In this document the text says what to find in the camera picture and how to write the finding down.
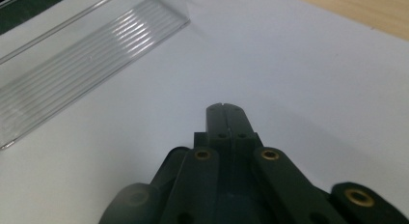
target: transparent plastic lid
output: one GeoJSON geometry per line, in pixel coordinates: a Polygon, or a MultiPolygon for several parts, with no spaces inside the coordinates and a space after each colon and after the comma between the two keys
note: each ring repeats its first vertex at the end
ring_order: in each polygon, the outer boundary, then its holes
{"type": "Polygon", "coordinates": [[[184,0],[103,0],[3,56],[0,148],[188,23],[184,0]]]}

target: black plastic part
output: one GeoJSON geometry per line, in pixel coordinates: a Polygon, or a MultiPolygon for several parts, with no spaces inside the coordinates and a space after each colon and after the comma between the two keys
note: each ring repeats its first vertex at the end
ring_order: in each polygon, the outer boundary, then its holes
{"type": "MultiPolygon", "coordinates": [[[[136,201],[144,196],[136,196],[136,201]]],[[[171,150],[150,185],[131,185],[100,224],[408,224],[376,193],[361,185],[336,185],[331,195],[314,187],[280,150],[264,148],[244,111],[231,104],[206,109],[206,132],[194,149],[171,150]],[[345,198],[345,189],[366,207],[345,198]],[[132,191],[150,195],[138,207],[132,191]],[[368,207],[373,198],[374,205],[368,207]]]]}
{"type": "Polygon", "coordinates": [[[212,149],[197,148],[187,153],[160,223],[213,223],[218,169],[219,155],[212,149]]]}
{"type": "Polygon", "coordinates": [[[265,199],[282,223],[346,224],[283,152],[257,149],[253,166],[265,199]]]}
{"type": "Polygon", "coordinates": [[[102,215],[99,224],[152,224],[157,221],[159,191],[148,184],[124,188],[102,215]]]}
{"type": "Polygon", "coordinates": [[[409,224],[405,216],[381,196],[357,183],[345,182],[335,185],[330,202],[349,223],[409,224]]]}
{"type": "Polygon", "coordinates": [[[0,6],[0,35],[51,8],[62,0],[15,0],[0,6]]]}

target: screw hole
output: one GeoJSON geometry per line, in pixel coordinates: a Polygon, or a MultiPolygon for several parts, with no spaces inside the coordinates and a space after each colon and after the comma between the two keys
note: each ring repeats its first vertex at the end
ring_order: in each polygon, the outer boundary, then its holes
{"type": "Polygon", "coordinates": [[[310,214],[310,220],[313,224],[329,224],[328,218],[319,212],[312,212],[310,214]]]}
{"type": "Polygon", "coordinates": [[[361,189],[346,189],[345,196],[350,202],[360,207],[372,207],[375,204],[373,198],[371,198],[365,191],[361,189]]]}
{"type": "Polygon", "coordinates": [[[195,157],[199,160],[206,160],[210,158],[210,152],[208,151],[198,151],[195,153],[195,157]]]}
{"type": "Polygon", "coordinates": [[[265,159],[268,160],[276,160],[280,157],[279,154],[277,154],[276,152],[272,151],[272,150],[264,150],[261,152],[261,156],[265,159]]]}
{"type": "Polygon", "coordinates": [[[195,219],[187,212],[183,212],[177,217],[177,224],[193,224],[195,219]]]}

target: ridged plastic surface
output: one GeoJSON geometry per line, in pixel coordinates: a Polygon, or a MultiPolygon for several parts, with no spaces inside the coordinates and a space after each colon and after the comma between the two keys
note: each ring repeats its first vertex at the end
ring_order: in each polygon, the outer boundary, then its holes
{"type": "Polygon", "coordinates": [[[161,0],[145,0],[1,88],[0,148],[9,147],[188,21],[161,0]]]}

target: white surface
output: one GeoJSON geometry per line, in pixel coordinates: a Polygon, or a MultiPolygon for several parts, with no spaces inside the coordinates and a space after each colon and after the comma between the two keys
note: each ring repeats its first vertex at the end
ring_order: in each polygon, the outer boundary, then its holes
{"type": "Polygon", "coordinates": [[[315,185],[358,182],[409,216],[409,42],[298,0],[187,5],[187,28],[0,153],[0,223],[97,223],[220,101],[315,185]]]}

